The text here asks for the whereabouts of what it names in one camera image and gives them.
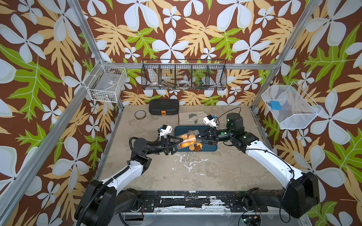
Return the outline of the clear jar orange cookies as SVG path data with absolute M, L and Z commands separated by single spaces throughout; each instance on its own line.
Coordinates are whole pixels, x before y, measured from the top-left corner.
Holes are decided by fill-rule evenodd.
M 182 142 L 176 146 L 177 149 L 183 149 L 201 143 L 201 140 L 197 137 L 198 134 L 199 130 L 193 130 L 177 136 L 177 138 L 182 139 Z

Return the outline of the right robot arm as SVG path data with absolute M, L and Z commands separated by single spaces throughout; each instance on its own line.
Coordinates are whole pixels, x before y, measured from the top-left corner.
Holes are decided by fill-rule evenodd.
M 217 145 L 230 141 L 232 146 L 256 160 L 281 184 L 279 190 L 252 188 L 243 197 L 244 208 L 253 210 L 260 206 L 285 210 L 293 218 L 300 218 L 320 203 L 318 178 L 311 172 L 304 173 L 271 151 L 257 136 L 245 131 L 240 114 L 227 115 L 225 129 L 218 129 L 216 117 L 203 119 L 208 128 L 197 134 L 203 144 Z

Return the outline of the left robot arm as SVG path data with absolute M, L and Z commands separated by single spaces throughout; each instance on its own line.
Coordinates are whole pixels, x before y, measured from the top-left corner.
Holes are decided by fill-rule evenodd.
M 90 182 L 74 214 L 75 224 L 107 226 L 115 214 L 118 194 L 149 168 L 152 159 L 147 155 L 174 154 L 177 146 L 184 141 L 185 139 L 181 137 L 171 135 L 153 142 L 141 137 L 131 137 L 129 139 L 131 158 L 127 161 L 127 165 L 105 180 Z

